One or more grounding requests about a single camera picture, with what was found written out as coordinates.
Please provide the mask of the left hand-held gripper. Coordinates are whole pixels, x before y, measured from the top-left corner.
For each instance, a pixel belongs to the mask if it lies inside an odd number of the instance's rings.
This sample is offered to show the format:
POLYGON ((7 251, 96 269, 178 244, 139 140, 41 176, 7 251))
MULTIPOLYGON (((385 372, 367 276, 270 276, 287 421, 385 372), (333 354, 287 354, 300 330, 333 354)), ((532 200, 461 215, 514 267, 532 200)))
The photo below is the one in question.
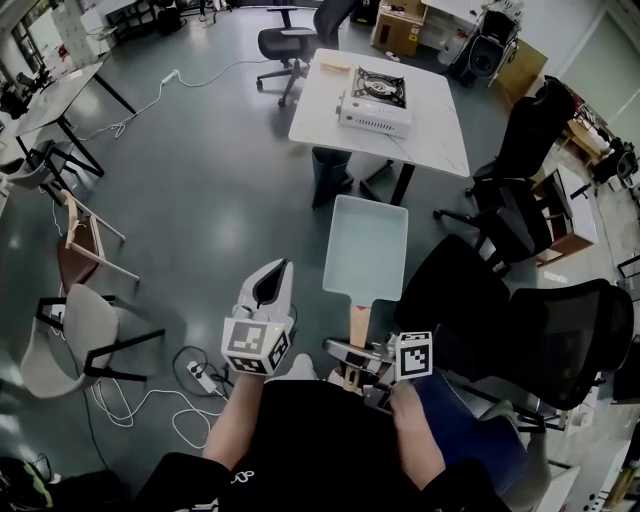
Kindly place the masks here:
POLYGON ((291 348, 294 265, 274 260, 243 283, 224 320, 221 354, 236 372, 273 376, 291 348))

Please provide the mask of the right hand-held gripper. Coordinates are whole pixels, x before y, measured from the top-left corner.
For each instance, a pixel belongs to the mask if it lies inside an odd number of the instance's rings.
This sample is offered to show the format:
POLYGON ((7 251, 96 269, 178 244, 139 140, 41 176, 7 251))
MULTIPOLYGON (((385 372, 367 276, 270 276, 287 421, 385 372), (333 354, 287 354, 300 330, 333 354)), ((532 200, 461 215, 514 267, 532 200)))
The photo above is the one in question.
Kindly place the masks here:
POLYGON ((323 349, 345 363, 344 388, 362 391, 364 403, 390 413, 392 389, 401 381, 429 376, 433 372, 432 333, 409 332, 392 335, 371 349, 327 338, 323 349))

